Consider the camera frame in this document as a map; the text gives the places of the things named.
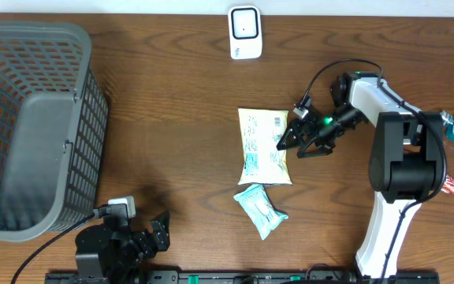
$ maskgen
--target gray plastic basket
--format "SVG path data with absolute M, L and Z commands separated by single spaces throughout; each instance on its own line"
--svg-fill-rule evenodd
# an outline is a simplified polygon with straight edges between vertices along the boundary
M 0 22 L 0 240 L 92 213 L 108 107 L 73 24 Z

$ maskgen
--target green led light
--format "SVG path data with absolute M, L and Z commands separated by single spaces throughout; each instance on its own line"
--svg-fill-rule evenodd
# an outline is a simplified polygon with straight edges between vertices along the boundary
M 329 125 L 330 122 L 332 122 L 333 118 L 325 118 L 323 119 L 323 122 L 325 122 L 326 125 Z

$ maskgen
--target light blue packet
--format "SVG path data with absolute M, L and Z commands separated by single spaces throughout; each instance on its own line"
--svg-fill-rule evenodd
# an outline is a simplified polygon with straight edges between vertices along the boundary
M 250 216 L 263 240 L 283 219 L 288 219 L 286 214 L 274 210 L 262 185 L 251 185 L 245 191 L 237 193 L 234 200 L 238 201 Z

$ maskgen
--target white device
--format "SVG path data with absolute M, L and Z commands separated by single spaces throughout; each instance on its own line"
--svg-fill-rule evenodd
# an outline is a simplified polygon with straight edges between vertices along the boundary
M 262 54 L 260 11 L 255 6 L 236 6 L 229 10 L 230 57 L 258 58 Z

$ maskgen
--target white plug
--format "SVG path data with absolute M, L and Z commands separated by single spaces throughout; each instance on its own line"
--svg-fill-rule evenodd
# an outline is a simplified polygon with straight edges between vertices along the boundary
M 125 204 L 125 206 L 127 206 L 127 216 L 129 219 L 132 219 L 134 218 L 134 216 L 136 216 L 136 205 L 134 204 L 134 197 L 126 196 L 108 200 L 108 205 L 118 204 Z
M 236 6 L 229 10 L 230 57 L 258 58 L 262 54 L 260 11 L 255 6 Z

